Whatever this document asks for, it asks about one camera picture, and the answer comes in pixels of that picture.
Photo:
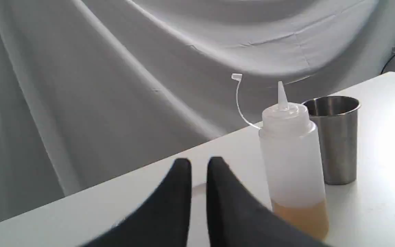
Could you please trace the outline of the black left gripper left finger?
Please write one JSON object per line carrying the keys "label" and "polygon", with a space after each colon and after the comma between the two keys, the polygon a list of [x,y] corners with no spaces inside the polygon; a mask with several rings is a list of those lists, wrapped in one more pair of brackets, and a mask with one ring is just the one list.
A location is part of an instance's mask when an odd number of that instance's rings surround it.
{"label": "black left gripper left finger", "polygon": [[177,158],[152,194],[118,225],[85,247],[185,247],[192,198],[192,167]]}

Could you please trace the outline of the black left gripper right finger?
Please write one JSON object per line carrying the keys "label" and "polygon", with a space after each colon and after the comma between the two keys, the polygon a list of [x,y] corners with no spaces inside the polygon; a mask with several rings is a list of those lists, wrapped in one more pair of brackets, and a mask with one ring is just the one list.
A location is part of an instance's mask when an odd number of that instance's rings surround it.
{"label": "black left gripper right finger", "polygon": [[206,217],[212,247],[325,246],[260,203],[222,157],[207,165]]}

